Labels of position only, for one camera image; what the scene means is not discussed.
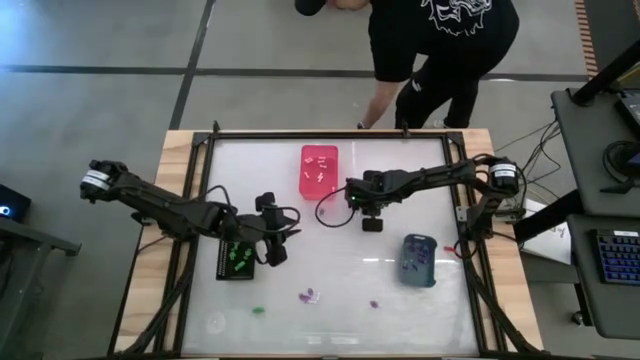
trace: green piece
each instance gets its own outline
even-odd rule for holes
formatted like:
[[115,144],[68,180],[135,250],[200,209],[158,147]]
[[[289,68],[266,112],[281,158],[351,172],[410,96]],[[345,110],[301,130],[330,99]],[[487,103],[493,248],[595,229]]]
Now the green piece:
[[235,271],[238,271],[238,270],[242,269],[245,265],[246,265],[246,263],[245,263],[244,261],[240,261],[240,262],[238,263],[238,265],[236,265],[236,267],[235,267],[235,268],[233,268],[233,269],[234,269]]

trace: black cap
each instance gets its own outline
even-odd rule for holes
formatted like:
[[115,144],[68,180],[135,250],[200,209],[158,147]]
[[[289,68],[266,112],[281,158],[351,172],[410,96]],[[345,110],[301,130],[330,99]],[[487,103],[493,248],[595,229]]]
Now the black cap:
[[313,16],[320,12],[327,0],[296,0],[296,10],[304,16]]

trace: floor line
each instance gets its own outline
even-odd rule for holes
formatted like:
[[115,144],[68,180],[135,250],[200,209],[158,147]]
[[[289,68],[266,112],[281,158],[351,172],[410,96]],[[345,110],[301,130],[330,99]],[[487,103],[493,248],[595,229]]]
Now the floor line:
[[184,75],[181,67],[122,67],[66,65],[0,65],[0,72],[44,74]]
[[211,13],[213,11],[213,5],[216,0],[207,0],[204,6],[204,12],[200,19],[200,26],[196,34],[196,39],[191,49],[191,56],[189,57],[189,63],[187,65],[187,72],[182,79],[182,85],[180,86],[180,92],[178,92],[178,99],[176,105],[173,108],[173,114],[171,115],[171,122],[169,123],[169,130],[177,130],[180,128],[182,122],[182,115],[184,114],[184,108],[187,104],[187,98],[189,97],[189,91],[191,90],[191,84],[193,83],[193,77],[196,73],[196,66],[198,66],[198,60],[200,59],[200,53],[202,52],[202,46],[204,39],[207,35],[207,28],[209,27],[209,20],[211,19]]
[[[312,69],[196,69],[196,76],[220,77],[272,77],[272,78],[341,78],[370,79],[373,71],[367,70],[312,70]],[[489,81],[553,81],[583,82],[587,75],[581,74],[513,74],[489,73],[482,80]]]

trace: pink container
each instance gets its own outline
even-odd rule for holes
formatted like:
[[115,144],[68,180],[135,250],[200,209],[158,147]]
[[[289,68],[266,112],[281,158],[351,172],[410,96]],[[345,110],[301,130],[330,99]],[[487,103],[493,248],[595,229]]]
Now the pink container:
[[305,145],[300,157],[300,194],[305,200],[320,200],[338,186],[338,148]]

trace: wooden plank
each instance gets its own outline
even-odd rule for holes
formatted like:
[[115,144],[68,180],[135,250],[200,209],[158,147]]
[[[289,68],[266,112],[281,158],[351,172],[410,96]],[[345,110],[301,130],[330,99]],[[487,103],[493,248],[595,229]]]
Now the wooden plank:
[[[246,132],[248,131],[234,131],[232,133]],[[322,132],[344,133],[345,131],[322,130]],[[422,130],[420,132],[441,132],[441,130]],[[193,133],[193,131],[185,130],[169,131],[167,133],[155,181],[157,186],[176,194],[182,193]],[[463,134],[468,157],[480,153],[493,153],[488,130],[463,130]],[[199,165],[196,167],[194,194],[197,191],[201,171],[202,160],[199,161]],[[507,235],[513,235],[511,226],[506,224],[495,224],[495,229]],[[159,237],[160,232],[157,228],[145,228],[142,235],[141,246]],[[542,348],[542,340],[517,245],[512,240],[495,237],[487,241],[487,249],[494,284],[501,307],[527,340],[534,346]],[[123,318],[118,331],[116,351],[123,350],[133,343],[158,309],[162,299],[170,253],[171,241],[167,240],[145,249],[145,251],[138,256],[133,270],[133,278],[129,288]],[[175,331],[176,309],[177,306],[174,307],[169,320],[171,326],[169,326],[167,331],[166,346],[168,347],[171,346]],[[488,341],[490,344],[493,344],[491,348],[494,348],[495,339],[492,336],[493,331],[491,330],[491,322],[489,321],[486,307],[483,310],[483,319],[485,319]]]

